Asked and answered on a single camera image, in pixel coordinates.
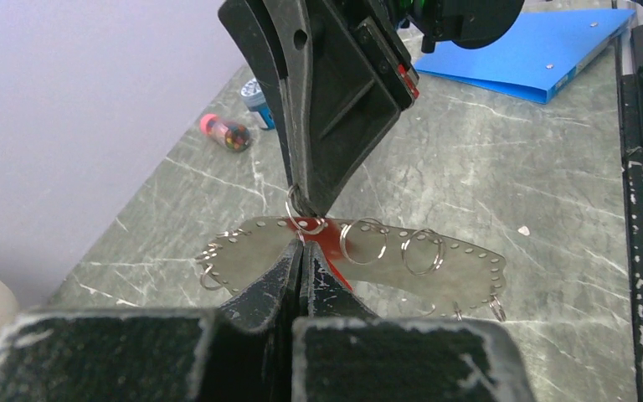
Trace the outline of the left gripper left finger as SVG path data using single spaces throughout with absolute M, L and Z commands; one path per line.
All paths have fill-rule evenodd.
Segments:
M 0 401 L 287 401 L 304 246 L 216 308 L 38 309 L 0 335 Z

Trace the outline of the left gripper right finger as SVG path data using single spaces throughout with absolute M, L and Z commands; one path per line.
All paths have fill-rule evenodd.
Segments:
M 494 322 L 381 318 L 305 245 L 292 325 L 295 401 L 532 401 L 522 355 Z

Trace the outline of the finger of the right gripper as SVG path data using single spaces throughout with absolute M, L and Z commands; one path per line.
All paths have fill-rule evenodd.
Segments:
M 300 5 L 295 204 L 322 217 L 399 118 L 399 103 L 354 33 L 363 22 L 382 27 L 388 13 L 379 1 L 292 2 Z
M 225 1 L 218 11 L 260 84 L 276 125 L 287 184 L 299 188 L 295 134 L 300 126 L 300 53 L 293 36 L 300 27 L 300 5 L 292 1 Z

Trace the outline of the key with red tag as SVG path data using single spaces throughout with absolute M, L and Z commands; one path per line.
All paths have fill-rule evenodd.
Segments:
M 285 225 L 292 231 L 298 230 L 294 225 L 294 222 L 307 231 L 313 231 L 319 226 L 313 218 L 284 218 L 284 221 Z M 351 285 L 335 266 L 336 262 L 346 259 L 343 256 L 339 245 L 341 228 L 333 221 L 326 221 L 324 225 L 325 228 L 318 234 L 302 234 L 302 236 L 304 240 L 315 241 L 321 246 L 331 272 L 346 288 L 351 290 Z

